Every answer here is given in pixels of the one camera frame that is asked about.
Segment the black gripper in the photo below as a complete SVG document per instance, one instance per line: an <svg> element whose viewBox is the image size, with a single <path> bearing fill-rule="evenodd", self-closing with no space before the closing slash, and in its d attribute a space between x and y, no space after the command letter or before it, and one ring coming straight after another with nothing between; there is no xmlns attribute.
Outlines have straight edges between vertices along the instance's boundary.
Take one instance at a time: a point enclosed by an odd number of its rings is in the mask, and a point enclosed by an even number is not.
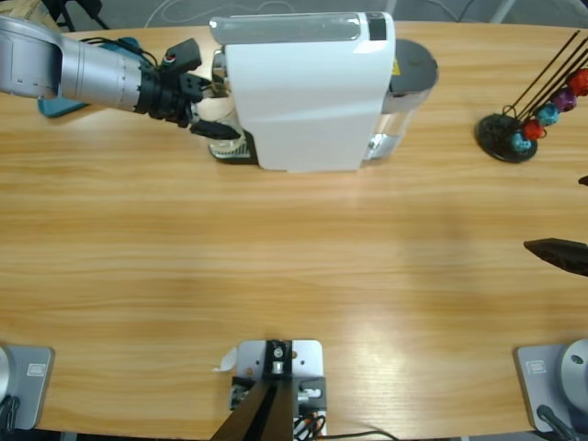
<svg viewBox="0 0 588 441"><path fill-rule="evenodd" d="M205 98L228 96L223 84L191 73L169 74L153 67L141 67L140 70L135 112L174 123L180 128L186 128L193 118L194 103ZM205 119L193 119L191 132L211 140L237 140L243 136L243 131L230 123Z"/></svg>

